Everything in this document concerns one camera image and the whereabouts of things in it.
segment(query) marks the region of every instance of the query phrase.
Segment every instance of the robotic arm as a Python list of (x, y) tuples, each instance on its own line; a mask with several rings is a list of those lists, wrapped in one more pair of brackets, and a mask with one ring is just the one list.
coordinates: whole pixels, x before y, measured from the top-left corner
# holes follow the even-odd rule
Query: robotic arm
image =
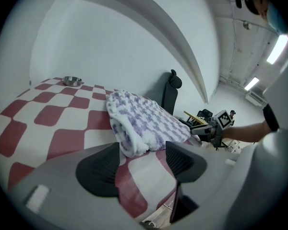
[(217, 115), (210, 118), (207, 125), (199, 125), (191, 127), (193, 135), (208, 136), (208, 142), (215, 148), (222, 147), (223, 130), (229, 127), (231, 118), (226, 110), (219, 112)]

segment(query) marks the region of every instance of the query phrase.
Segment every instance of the black chair backrest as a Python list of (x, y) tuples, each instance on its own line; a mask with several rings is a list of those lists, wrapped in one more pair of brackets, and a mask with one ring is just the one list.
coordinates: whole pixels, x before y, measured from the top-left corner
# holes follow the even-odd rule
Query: black chair backrest
[(204, 109), (202, 111), (207, 117), (212, 117), (212, 112), (208, 111), (207, 109)]
[(177, 77), (176, 71), (171, 70), (172, 75), (168, 78), (168, 81), (163, 90), (161, 107), (168, 113), (174, 113), (175, 102), (178, 95), (178, 90), (182, 86), (181, 79)]
[(198, 116), (198, 117), (203, 117), (206, 122), (209, 122), (209, 118), (210, 118), (210, 117), (209, 117), (208, 115), (206, 115), (205, 112), (199, 111), (199, 112), (197, 113), (197, 116)]

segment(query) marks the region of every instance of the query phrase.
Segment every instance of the person's arm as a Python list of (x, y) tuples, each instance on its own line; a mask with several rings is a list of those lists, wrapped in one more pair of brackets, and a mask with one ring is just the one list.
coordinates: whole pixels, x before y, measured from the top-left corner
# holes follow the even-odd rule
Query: person's arm
[(265, 135), (271, 133), (271, 129), (266, 121), (262, 123), (243, 126), (243, 127), (229, 127), (223, 131), (222, 138), (229, 138), (245, 142), (258, 142)]

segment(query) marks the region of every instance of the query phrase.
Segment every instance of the white wall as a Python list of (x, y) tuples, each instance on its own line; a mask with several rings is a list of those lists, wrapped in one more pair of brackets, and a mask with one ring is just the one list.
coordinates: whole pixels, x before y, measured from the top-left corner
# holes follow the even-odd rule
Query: white wall
[(240, 91), (219, 83), (210, 104), (205, 105), (205, 108), (213, 114), (217, 114), (222, 110), (226, 110), (229, 114), (231, 110), (235, 110), (234, 126), (236, 127), (263, 122), (264, 114), (262, 108), (253, 105), (244, 96)]
[(32, 48), (54, 0), (19, 0), (0, 35), (0, 111), (29, 88)]
[(139, 24), (108, 7), (79, 0), (61, 29), (51, 75), (77, 76), (86, 83), (162, 95), (165, 72), (182, 80), (175, 112), (203, 106), (197, 89), (169, 51)]
[(77, 0), (55, 0), (45, 15), (32, 48), (30, 62), (32, 85), (49, 78), (59, 32), (75, 1)]
[(216, 22), (206, 0), (154, 0), (187, 39), (203, 75), (208, 100), (217, 87), (220, 48)]

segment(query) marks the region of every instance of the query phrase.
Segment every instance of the office chair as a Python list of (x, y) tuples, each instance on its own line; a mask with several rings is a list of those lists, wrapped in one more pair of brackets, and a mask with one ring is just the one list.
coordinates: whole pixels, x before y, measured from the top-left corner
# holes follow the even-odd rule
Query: office chair
[(175, 102), (178, 95), (178, 90), (182, 86), (181, 79), (177, 77), (176, 71), (171, 70), (172, 75), (168, 78), (168, 81), (163, 90), (161, 107), (168, 113), (173, 115)]

